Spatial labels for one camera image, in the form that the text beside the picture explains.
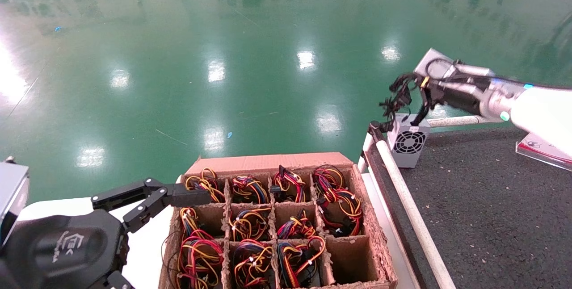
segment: gray carpet surface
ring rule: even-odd
[[[457,288],[572,288],[572,173],[516,154],[525,135],[433,133],[402,169]]]

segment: white table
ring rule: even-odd
[[[388,217],[387,207],[379,191],[377,183],[374,183],[370,174],[362,174],[366,184],[371,204],[374,206],[378,221],[387,237],[387,246],[393,258],[394,267],[399,279],[398,289],[418,288],[411,265],[406,258],[403,246],[395,236],[395,226]],[[137,206],[140,202],[110,212],[116,218],[122,220],[124,214]],[[55,201],[42,201],[30,204],[20,214],[19,221],[44,218],[51,215],[77,216],[92,212],[92,202],[89,197],[79,199],[65,199]],[[129,234],[129,254],[127,265],[123,267],[123,276],[129,280],[136,289],[155,289],[159,284],[161,267],[163,266],[163,253],[161,244],[169,235],[170,219],[173,208],[164,209],[155,218],[134,234]]]

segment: fan grille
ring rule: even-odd
[[[425,134],[420,132],[402,132],[395,141],[394,151],[400,154],[420,152],[425,143]]]

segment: cardboard box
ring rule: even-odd
[[[331,236],[315,205],[317,192],[313,186],[312,171],[324,164],[337,167],[348,181],[349,190],[362,201],[363,226],[358,236],[335,238]],[[236,175],[252,175],[266,186],[272,183],[272,177],[282,165],[302,177],[309,186],[311,201],[306,203],[282,202],[277,203],[272,194],[269,215],[269,240],[276,252],[276,244],[289,242],[301,244],[307,240],[277,240],[276,230],[288,219],[289,214],[297,214],[300,209],[310,209],[308,216],[316,228],[318,235],[326,240],[326,250],[319,259],[320,288],[330,289],[394,289],[397,285],[397,276],[386,246],[387,239],[381,230],[378,219],[374,213],[356,165],[340,153],[308,153],[294,155],[256,155],[244,157],[226,157],[218,159],[199,159],[182,176],[181,181],[187,177],[199,175],[203,168],[209,167],[218,175],[219,180],[225,181],[224,193],[226,203],[207,204],[196,207],[201,219],[200,222],[210,232],[215,232],[219,239],[216,241],[223,247],[223,268],[221,271],[221,289],[234,289],[233,274],[231,274],[232,262],[229,258],[231,252],[237,246],[237,242],[231,242],[230,226],[228,220],[233,212],[243,207],[259,207],[253,204],[231,203],[231,180]],[[179,239],[182,232],[182,223],[178,216],[178,208],[175,208],[171,220],[170,236],[166,240],[164,266],[161,270],[160,289],[176,289],[173,286],[176,279],[176,261],[179,250]],[[272,258],[272,275],[274,282],[272,288],[282,289],[278,277],[278,259],[276,254]]]

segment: printed logo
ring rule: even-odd
[[[85,237],[77,233],[67,236],[69,233],[69,231],[63,232],[56,242],[54,257],[51,259],[52,263],[58,261],[58,257],[62,251],[65,251],[65,255],[73,255],[73,251],[81,247]]]

